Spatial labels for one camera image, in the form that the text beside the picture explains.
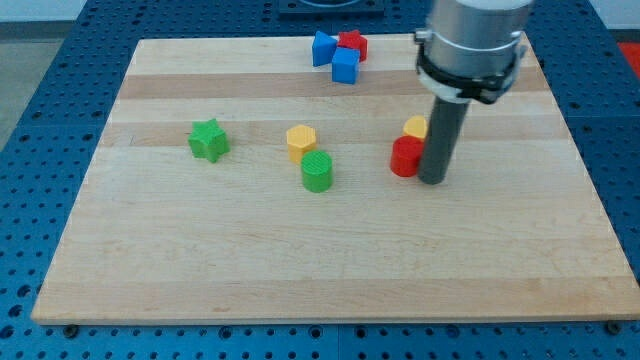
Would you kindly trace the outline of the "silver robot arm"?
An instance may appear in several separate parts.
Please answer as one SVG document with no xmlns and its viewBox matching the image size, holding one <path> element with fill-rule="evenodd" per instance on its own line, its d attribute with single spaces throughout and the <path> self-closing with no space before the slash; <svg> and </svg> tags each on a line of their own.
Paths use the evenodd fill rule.
<svg viewBox="0 0 640 360">
<path fill-rule="evenodd" d="M 435 0 L 415 31 L 419 81 L 456 104 L 495 103 L 519 74 L 532 0 Z"/>
</svg>

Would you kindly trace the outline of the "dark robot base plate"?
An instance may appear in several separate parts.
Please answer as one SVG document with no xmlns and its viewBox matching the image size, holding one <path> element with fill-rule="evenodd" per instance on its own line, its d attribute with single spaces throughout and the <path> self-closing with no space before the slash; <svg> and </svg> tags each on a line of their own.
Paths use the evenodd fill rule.
<svg viewBox="0 0 640 360">
<path fill-rule="evenodd" d="M 277 0 L 280 17 L 381 15 L 385 0 Z"/>
</svg>

